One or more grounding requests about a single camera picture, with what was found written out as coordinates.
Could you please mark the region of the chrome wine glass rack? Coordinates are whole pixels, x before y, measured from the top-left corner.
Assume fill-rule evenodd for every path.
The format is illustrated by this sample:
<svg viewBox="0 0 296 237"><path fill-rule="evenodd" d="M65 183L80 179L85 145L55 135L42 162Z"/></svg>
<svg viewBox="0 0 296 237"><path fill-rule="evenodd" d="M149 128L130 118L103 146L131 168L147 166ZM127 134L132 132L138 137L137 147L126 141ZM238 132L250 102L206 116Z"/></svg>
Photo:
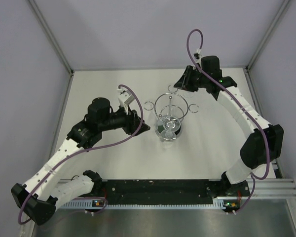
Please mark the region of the chrome wine glass rack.
<svg viewBox="0 0 296 237"><path fill-rule="evenodd" d="M169 84L167 92L160 94L155 99L146 100L144 102L144 109L152 113L155 122L166 116L174 116L181 121L183 126L183 121L188 114L199 112L199 106L189 102L189 99L185 98L183 94L179 94L179 90L174 88L173 84Z"/></svg>

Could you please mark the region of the clear wine glass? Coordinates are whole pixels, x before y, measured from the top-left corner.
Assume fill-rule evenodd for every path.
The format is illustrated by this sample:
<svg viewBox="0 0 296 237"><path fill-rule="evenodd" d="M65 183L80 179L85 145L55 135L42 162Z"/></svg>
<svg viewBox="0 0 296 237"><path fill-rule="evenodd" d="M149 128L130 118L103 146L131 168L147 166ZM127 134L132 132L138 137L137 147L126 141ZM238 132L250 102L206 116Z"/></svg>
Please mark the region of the clear wine glass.
<svg viewBox="0 0 296 237"><path fill-rule="evenodd" d="M173 142L181 133L182 123L177 117L166 116L156 121L154 127L161 142Z"/></svg>
<svg viewBox="0 0 296 237"><path fill-rule="evenodd" d="M192 97L194 96L194 92L185 91L185 92L183 93L183 96L184 96L185 98L192 98Z"/></svg>

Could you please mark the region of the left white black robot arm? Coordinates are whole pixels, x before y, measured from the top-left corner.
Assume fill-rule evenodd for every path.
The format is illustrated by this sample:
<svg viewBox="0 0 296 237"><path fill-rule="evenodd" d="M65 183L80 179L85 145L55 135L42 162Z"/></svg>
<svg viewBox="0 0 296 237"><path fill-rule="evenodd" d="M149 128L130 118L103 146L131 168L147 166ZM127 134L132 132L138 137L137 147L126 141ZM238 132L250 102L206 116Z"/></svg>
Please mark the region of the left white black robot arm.
<svg viewBox="0 0 296 237"><path fill-rule="evenodd" d="M149 131L143 119L143 107L135 95L120 95L119 108L113 112L110 101L99 97L88 106L83 120L72 127L60 148L47 163L25 183L15 184L11 193L19 207L19 225L34 221L43 225L65 203L78 197L97 196L102 191L102 178L86 170L78 178L57 186L62 176L78 161L80 154L115 147ZM123 129L127 138L96 147L103 132Z"/></svg>

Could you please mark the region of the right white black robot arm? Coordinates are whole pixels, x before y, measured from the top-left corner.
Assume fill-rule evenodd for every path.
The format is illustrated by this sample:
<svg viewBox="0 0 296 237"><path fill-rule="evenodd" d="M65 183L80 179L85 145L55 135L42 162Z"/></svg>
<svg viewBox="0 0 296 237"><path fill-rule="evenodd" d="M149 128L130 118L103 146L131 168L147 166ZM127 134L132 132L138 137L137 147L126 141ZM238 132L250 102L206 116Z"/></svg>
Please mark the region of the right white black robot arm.
<svg viewBox="0 0 296 237"><path fill-rule="evenodd" d="M272 125L264 119L245 99L232 77L223 76L217 56L206 56L200 63L187 66L174 87L188 92L205 89L233 117L245 135L235 164L221 175L214 194L234 194L246 179L265 179L271 162L281 153L284 130L281 125Z"/></svg>

